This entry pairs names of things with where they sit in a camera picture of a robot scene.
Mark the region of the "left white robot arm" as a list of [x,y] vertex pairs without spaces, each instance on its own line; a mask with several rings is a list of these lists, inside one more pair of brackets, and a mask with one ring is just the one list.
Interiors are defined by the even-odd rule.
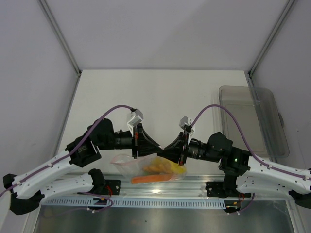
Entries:
[[128,131],[115,132],[109,119],[99,119],[82,136],[38,168],[22,175],[5,175],[3,186],[10,199],[8,209],[15,215],[23,215],[58,196],[84,192],[107,194],[107,182],[99,169],[91,169],[70,179],[61,180],[60,177],[100,160],[102,150],[131,150],[134,157],[162,151],[141,123],[129,127]]

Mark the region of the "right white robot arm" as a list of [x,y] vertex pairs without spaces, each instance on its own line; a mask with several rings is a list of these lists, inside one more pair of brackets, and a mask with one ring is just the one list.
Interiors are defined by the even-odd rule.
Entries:
[[182,134],[158,156],[183,165],[188,158],[218,163],[225,176],[221,182],[207,182],[208,197],[237,198],[265,194],[294,199],[298,206],[311,207],[311,171],[283,166],[256,157],[233,146],[221,132],[212,134],[207,143],[190,142]]

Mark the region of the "orange toy food piece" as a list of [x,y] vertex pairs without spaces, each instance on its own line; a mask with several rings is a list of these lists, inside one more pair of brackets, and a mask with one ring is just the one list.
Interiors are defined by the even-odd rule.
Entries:
[[149,173],[171,173],[171,165],[168,162],[155,161],[144,166],[143,170]]

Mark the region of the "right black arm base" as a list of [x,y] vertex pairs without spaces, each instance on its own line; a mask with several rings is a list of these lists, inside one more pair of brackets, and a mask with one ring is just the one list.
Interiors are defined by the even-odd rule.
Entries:
[[206,182],[206,191],[208,197],[215,198],[238,198],[246,197],[250,198],[251,193],[241,193],[237,190],[237,177],[234,175],[225,174],[223,181],[210,181]]

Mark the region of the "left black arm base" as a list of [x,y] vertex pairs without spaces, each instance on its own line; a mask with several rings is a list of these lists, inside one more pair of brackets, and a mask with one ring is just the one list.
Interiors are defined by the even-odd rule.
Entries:
[[83,192],[88,192],[96,195],[119,195],[121,189],[121,180],[106,179],[99,169],[92,169],[87,173],[91,181],[87,182],[91,185],[91,189]]

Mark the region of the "red toy meat slice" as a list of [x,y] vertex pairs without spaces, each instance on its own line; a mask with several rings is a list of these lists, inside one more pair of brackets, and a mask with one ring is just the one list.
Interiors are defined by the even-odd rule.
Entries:
[[172,174],[136,176],[131,179],[131,184],[164,182],[170,180],[172,177],[173,177]]

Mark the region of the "yellow toy mango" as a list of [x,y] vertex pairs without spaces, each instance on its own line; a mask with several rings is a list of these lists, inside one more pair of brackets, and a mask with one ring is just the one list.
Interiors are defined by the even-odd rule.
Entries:
[[187,169],[184,166],[180,166],[177,163],[170,163],[171,165],[171,172],[173,174],[185,174],[187,173]]

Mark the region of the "clear zip top bag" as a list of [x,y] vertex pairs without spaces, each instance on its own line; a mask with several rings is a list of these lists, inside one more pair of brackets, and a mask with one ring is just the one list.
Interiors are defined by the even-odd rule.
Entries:
[[110,161],[131,184],[181,180],[187,174],[185,166],[159,156],[163,152],[161,146],[134,146],[131,151],[131,156],[121,153]]

